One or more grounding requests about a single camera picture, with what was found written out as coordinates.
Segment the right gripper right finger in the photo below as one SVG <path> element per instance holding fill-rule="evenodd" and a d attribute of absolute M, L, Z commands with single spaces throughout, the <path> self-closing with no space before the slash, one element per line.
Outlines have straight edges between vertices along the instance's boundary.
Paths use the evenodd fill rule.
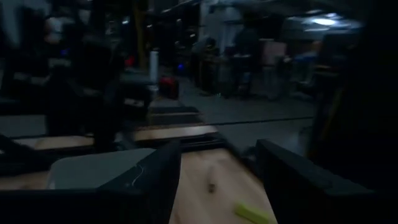
<path fill-rule="evenodd" d="M 367 189 L 265 139 L 256 148 L 278 224 L 398 224 L 398 195 Z"/>

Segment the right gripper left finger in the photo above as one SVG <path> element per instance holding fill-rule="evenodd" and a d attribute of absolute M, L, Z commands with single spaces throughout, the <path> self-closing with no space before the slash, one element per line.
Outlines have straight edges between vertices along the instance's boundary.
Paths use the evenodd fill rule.
<path fill-rule="evenodd" d="M 181 148 L 171 141 L 94 189 L 0 190 L 0 224 L 168 224 Z"/>

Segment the lime green wooden block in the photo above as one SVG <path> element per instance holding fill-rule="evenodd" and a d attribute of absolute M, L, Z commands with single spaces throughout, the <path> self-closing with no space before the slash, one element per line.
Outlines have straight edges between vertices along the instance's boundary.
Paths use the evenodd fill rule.
<path fill-rule="evenodd" d="M 250 208 L 241 202 L 234 204 L 233 212 L 253 224 L 271 224 L 271 219 L 263 212 Z"/>

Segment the grey plastic bin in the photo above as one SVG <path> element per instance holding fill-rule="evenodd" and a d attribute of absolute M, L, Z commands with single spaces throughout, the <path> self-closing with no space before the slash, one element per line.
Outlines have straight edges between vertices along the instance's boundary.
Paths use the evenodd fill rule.
<path fill-rule="evenodd" d="M 60 159 L 50 167 L 46 188 L 94 189 L 135 168 L 155 150 L 149 148 Z"/>

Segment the red box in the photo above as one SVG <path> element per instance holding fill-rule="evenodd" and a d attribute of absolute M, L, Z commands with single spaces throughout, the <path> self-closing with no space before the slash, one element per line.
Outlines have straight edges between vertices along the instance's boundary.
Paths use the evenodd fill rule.
<path fill-rule="evenodd" d="M 174 77 L 162 77 L 159 80 L 159 93 L 160 95 L 177 100 L 179 97 L 179 82 Z"/>

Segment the white roll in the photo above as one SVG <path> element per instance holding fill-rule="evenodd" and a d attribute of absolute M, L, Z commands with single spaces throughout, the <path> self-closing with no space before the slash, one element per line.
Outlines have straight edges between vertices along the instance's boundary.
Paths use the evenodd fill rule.
<path fill-rule="evenodd" d="M 152 82 L 151 88 L 154 91 L 158 91 L 158 77 L 159 77 L 159 53 L 158 51 L 150 52 L 150 60 L 149 60 L 149 76 Z"/>

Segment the black aluminium rig frame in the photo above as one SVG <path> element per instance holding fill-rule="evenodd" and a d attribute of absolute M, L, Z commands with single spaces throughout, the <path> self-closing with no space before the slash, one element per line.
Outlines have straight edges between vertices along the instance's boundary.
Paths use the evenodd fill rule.
<path fill-rule="evenodd" d="M 45 106 L 47 134 L 9 138 L 0 133 L 0 177 L 41 172 L 59 159 L 138 148 L 159 149 L 180 141 L 182 152 L 230 147 L 198 110 L 179 107 L 128 111 L 115 104 Z"/>

